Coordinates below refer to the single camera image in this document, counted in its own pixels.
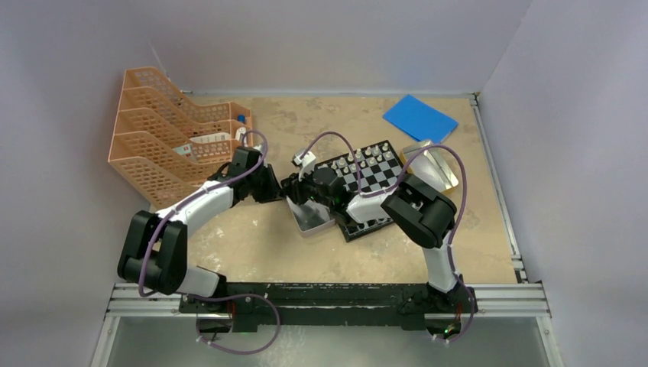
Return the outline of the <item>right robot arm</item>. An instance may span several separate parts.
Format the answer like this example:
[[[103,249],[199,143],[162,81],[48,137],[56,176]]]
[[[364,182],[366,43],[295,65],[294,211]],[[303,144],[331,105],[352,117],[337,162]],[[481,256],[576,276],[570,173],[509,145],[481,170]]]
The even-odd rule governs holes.
[[[431,305],[447,311],[458,303],[459,273],[451,259],[449,244],[455,230],[457,207],[423,180],[405,173],[394,188],[362,196],[351,192],[334,169],[324,167],[308,174],[291,174],[280,185],[292,203],[302,205],[312,201],[325,206],[342,226],[391,220],[423,249]]]

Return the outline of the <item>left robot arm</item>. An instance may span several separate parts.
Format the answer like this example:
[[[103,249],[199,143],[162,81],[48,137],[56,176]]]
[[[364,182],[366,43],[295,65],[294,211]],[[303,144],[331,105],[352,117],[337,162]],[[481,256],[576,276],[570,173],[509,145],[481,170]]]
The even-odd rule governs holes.
[[[232,161],[194,193],[155,213],[141,210],[131,219],[118,261],[118,276],[136,283],[140,295],[154,292],[192,294],[210,313],[225,308],[228,292],[219,285],[225,276],[188,261],[190,237],[211,219],[247,197],[258,203],[280,200],[280,187],[265,150],[238,147]]]

